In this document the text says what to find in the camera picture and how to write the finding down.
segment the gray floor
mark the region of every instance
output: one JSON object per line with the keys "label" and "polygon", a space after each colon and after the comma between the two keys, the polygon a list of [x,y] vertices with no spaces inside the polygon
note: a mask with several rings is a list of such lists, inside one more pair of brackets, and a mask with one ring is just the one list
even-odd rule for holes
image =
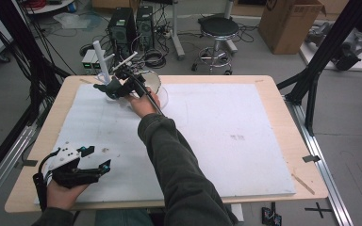
{"label": "gray floor", "polygon": [[[51,24],[49,15],[41,18],[41,25],[53,32],[48,35],[60,55],[76,74],[84,74],[80,63],[79,49],[92,39],[105,35],[107,21],[100,17],[89,16],[93,26],[89,29],[63,30],[58,24]],[[179,20],[179,30],[198,33],[196,23],[200,16],[190,16]],[[259,18],[240,18],[235,20],[245,25],[257,25]],[[253,42],[236,42],[239,51],[233,58],[233,74],[267,74],[276,83],[299,73],[304,61],[299,55],[275,56],[260,38],[257,30],[247,31]],[[208,70],[199,67],[192,72],[190,66],[199,49],[211,45],[207,38],[181,35],[180,40],[186,52],[186,58],[178,61],[172,42],[169,40],[170,53],[166,56],[167,65],[155,70],[166,74],[207,74]],[[68,70],[67,66],[53,54],[57,65]],[[222,74],[223,69],[215,71]],[[0,63],[0,144],[28,106],[29,83],[24,79],[15,62]],[[291,88],[282,89],[287,94]],[[314,132],[325,160],[332,172],[337,188],[344,200],[354,225],[362,225],[362,73],[323,71],[318,87],[318,97],[314,116]],[[5,201],[19,174],[14,169],[0,188],[0,225],[30,225],[40,213],[8,214],[4,210]],[[330,209],[329,201],[314,200],[301,202],[278,202],[277,212],[283,216],[284,225],[337,225],[332,213],[305,211],[316,208],[316,202],[322,209]],[[242,225],[261,225],[260,209],[270,207],[269,202],[244,203],[242,205],[245,222]],[[92,225],[93,211],[84,211],[75,225]]]}

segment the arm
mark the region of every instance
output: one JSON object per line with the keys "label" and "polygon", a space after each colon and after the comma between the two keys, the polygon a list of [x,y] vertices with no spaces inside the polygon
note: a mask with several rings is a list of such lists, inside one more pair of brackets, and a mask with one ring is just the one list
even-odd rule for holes
{"label": "arm", "polygon": [[48,185],[47,208],[32,226],[71,226],[73,225],[73,207],[77,197],[88,185],[71,189],[58,185],[54,180]]}
{"label": "arm", "polygon": [[216,188],[203,175],[174,121],[156,114],[146,96],[126,98],[142,118],[138,134],[164,194],[165,225],[232,225]]}

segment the wooden table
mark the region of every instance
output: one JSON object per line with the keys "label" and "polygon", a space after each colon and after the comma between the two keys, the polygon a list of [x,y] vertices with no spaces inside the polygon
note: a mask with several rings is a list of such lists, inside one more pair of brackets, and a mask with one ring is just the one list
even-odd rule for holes
{"label": "wooden table", "polygon": [[[327,188],[315,164],[313,162],[305,163],[302,159],[304,156],[309,155],[308,149],[271,77],[267,75],[164,75],[160,76],[160,79],[163,84],[255,84],[262,104],[267,111],[273,132],[275,133],[278,144],[287,162],[288,169],[292,175],[296,194],[292,196],[277,197],[223,198],[225,203],[324,199],[328,196]],[[38,160],[40,163],[46,155],[52,152],[58,139],[60,128],[73,104],[73,99],[77,93],[78,87],[81,84],[86,83],[97,83],[97,81],[92,76],[71,76],[66,78],[28,159]],[[21,213],[41,211],[40,207],[34,204],[37,192],[32,181],[32,175],[37,171],[38,167],[24,167],[22,169],[5,205],[7,212]],[[78,203],[74,209],[158,206],[164,206],[164,201]]]}

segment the white board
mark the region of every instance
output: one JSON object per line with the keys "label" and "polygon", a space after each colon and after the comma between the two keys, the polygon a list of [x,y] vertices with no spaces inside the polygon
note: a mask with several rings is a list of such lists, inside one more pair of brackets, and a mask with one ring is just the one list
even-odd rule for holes
{"label": "white board", "polygon": [[[314,43],[306,43],[306,42],[304,42],[301,45],[300,54],[301,54],[302,58],[304,59],[304,63],[306,65],[311,61],[314,54],[316,54],[317,49],[318,49],[318,47]],[[361,61],[358,61],[357,63],[355,63],[352,66],[352,68],[350,68],[348,71],[362,72],[362,54],[359,54],[357,57],[360,58]],[[337,70],[338,71],[337,67],[331,61],[328,62],[327,66],[325,66],[325,69]]]}
{"label": "white board", "polygon": [[[222,197],[292,195],[295,188],[255,85],[166,84],[163,113],[175,120],[200,168]],[[109,104],[92,85],[80,86],[57,147],[95,146],[79,168],[111,159],[111,171],[78,202],[154,201],[163,195],[146,148],[140,119],[130,108]]]}

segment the metal stool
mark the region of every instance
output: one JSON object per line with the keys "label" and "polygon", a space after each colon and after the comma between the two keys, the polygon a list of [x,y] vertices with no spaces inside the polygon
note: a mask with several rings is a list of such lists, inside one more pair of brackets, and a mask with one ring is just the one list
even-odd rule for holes
{"label": "metal stool", "polygon": [[231,56],[227,51],[220,49],[220,43],[224,40],[231,40],[238,34],[238,31],[239,26],[237,23],[223,17],[212,17],[203,20],[201,22],[201,32],[204,36],[214,38],[214,46],[201,50],[191,69],[196,72],[198,62],[201,60],[210,66],[210,74],[213,72],[213,68],[224,66],[229,67],[229,70],[226,70],[224,74],[232,74]]}

